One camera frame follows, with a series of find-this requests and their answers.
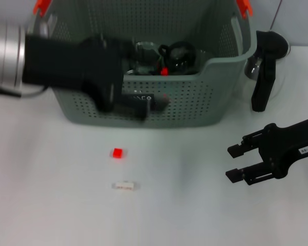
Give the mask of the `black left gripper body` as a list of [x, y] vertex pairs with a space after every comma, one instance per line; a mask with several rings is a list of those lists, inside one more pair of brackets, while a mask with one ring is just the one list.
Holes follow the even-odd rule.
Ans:
[[122, 61], [112, 48], [26, 35], [22, 82], [82, 92], [111, 112], [121, 95]]

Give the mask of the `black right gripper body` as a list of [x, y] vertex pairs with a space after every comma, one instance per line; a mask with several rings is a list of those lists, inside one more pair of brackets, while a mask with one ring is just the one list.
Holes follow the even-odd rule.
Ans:
[[259, 154], [276, 179], [284, 178], [293, 163], [308, 157], [308, 119], [285, 128], [269, 124], [262, 136]]

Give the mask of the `clear glass teapot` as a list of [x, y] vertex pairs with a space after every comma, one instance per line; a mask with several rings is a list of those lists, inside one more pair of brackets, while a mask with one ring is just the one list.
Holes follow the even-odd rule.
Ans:
[[153, 42], [135, 44], [134, 69], [137, 75], [159, 75], [162, 68], [162, 56], [159, 46]]

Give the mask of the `grey-green perforated storage basket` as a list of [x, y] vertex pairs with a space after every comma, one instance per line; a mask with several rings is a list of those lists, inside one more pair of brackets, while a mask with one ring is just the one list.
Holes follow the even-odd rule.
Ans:
[[241, 17], [236, 0], [52, 0], [44, 17], [32, 15], [29, 31], [81, 42], [92, 36], [172, 45], [191, 43], [196, 74], [125, 75], [125, 94], [170, 98], [162, 113], [144, 121], [96, 110], [79, 92], [56, 89], [64, 115], [77, 124], [130, 128], [187, 128], [218, 122], [232, 96], [246, 60], [256, 49], [253, 18]]

